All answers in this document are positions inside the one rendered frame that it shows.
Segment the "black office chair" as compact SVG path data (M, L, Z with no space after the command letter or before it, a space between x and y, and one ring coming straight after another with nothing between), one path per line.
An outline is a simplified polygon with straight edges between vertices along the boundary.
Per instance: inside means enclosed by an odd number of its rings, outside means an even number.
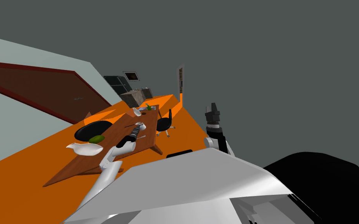
M158 119L158 121L157 121L157 129L156 129L156 131L158 132L157 136L159 136L160 133L165 132L167 137L169 138L170 136L168 133L168 129L176 128L175 126L171 126L171 125L172 125L172 110L169 109L168 117L162 117L162 118Z

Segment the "dark red door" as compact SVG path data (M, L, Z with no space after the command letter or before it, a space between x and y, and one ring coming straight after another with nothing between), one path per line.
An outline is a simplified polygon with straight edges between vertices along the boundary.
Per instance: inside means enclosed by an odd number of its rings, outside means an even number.
M110 103L75 71L0 63L0 94L70 124Z

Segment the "white bowl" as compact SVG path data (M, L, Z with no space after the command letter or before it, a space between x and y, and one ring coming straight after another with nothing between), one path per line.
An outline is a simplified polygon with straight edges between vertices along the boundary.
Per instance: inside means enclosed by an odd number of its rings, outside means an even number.
M103 150L103 147L93 143L72 143L66 148L73 149L74 153L81 156L95 156Z

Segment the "grey kitchen counter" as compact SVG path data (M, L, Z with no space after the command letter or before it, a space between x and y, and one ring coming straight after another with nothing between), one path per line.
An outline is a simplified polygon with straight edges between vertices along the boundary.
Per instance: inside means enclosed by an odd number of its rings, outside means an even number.
M126 103L129 108L140 107L146 99L152 99L153 94L151 89L144 88L134 91L129 91L120 95L120 98Z

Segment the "black round chair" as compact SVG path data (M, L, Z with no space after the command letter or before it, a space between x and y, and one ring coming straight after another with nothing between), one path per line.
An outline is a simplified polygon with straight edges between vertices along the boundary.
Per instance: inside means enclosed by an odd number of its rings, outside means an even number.
M104 133L111 126L112 123L109 121L95 121L78 129L74 138L78 141L88 142L93 137Z

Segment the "black fridge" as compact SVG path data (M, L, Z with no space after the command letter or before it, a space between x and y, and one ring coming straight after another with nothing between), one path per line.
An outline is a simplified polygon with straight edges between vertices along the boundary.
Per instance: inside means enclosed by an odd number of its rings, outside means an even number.
M112 87L117 95L132 91L131 86L123 76L103 76L103 78Z

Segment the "framed wall picture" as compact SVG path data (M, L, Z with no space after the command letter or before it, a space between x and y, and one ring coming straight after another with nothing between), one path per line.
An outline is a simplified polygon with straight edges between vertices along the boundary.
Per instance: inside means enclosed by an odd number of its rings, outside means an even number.
M123 71L123 74L127 81L140 81L137 73L135 71Z

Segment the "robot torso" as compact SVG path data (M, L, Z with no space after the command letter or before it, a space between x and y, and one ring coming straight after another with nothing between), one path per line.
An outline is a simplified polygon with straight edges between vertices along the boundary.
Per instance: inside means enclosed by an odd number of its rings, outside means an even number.
M263 168L213 148L131 167L65 224L318 224Z

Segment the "brown wooden table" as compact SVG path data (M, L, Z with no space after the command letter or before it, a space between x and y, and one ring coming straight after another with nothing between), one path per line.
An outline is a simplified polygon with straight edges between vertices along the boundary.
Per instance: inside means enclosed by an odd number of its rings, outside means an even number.
M137 122L142 122L146 125L146 129L144 131L140 131L139 133L141 136L145 135L145 137L136 141L136 147L133 152L119 155L114 159L114 161L123 159L127 156L147 149L151 149L159 155L162 155L162 150L160 150L155 143L157 137L157 121L160 117L159 105L156 105L155 108L155 110L147 110L145 115L141 115L139 117L132 117L128 114L122 115L115 123L112 124L112 126L109 127L109 129L107 129L102 134L105 139L100 143L100 146L103 147L103 150L99 154L95 156L76 156L54 177L46 182L44 187L78 175L100 174L101 170L99 168L99 164L101 160L108 153L110 148L115 146L126 135L131 133L135 127L134 124Z

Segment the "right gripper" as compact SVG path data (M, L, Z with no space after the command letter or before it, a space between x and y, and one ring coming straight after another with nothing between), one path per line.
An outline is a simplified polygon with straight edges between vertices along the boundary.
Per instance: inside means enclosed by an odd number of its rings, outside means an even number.
M219 124L220 121L220 111L217 110L216 103L211 103L211 108L206 107L206 121L207 124Z

